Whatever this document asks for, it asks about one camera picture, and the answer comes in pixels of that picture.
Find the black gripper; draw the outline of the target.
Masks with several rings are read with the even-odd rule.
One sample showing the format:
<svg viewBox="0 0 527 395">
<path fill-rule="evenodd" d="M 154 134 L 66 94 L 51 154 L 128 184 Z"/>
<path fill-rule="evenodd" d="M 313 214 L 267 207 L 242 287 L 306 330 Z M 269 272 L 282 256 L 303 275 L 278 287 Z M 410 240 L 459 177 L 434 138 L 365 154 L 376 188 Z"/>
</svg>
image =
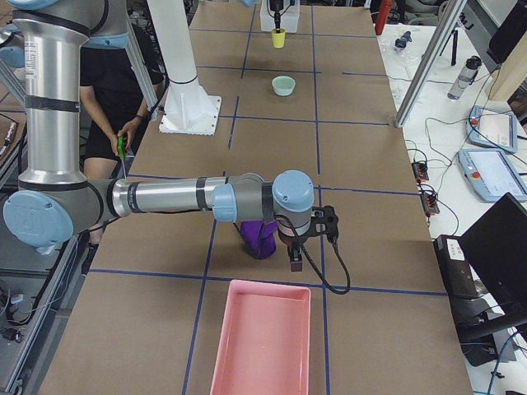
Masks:
<svg viewBox="0 0 527 395">
<path fill-rule="evenodd" d="M 309 238 L 325 235 L 331 244 L 338 242 L 338 216 L 334 207 L 326 205 L 323 207 L 312 207 L 310 216 L 302 213 L 287 211 L 285 214 L 276 215 L 277 232 L 279 239 L 286 245 L 291 272 L 303 270 L 301 248 L 292 246 L 293 243 L 303 244 Z"/>
<path fill-rule="evenodd" d="M 267 0 L 267 9 L 274 13 L 275 30 L 281 29 L 280 13 L 287 12 L 291 7 L 296 5 L 296 0 Z"/>
</svg>

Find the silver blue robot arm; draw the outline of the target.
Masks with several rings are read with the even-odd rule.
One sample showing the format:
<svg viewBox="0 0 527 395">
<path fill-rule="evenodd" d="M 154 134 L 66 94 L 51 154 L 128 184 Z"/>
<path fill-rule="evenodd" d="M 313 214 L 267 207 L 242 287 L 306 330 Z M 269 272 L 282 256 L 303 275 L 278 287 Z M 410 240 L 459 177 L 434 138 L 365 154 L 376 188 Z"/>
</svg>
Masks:
<svg viewBox="0 0 527 395">
<path fill-rule="evenodd" d="M 220 222 L 276 223 L 293 271 L 308 256 L 308 238 L 338 242 L 334 209 L 315 206 L 313 183 L 299 170 L 272 182 L 256 174 L 157 183 L 87 179 L 79 169 L 81 48 L 125 47 L 132 40 L 126 4 L 15 1 L 12 9 L 25 45 L 28 166 L 3 218 L 21 242 L 48 247 L 133 213 L 195 211 L 209 211 Z"/>
</svg>

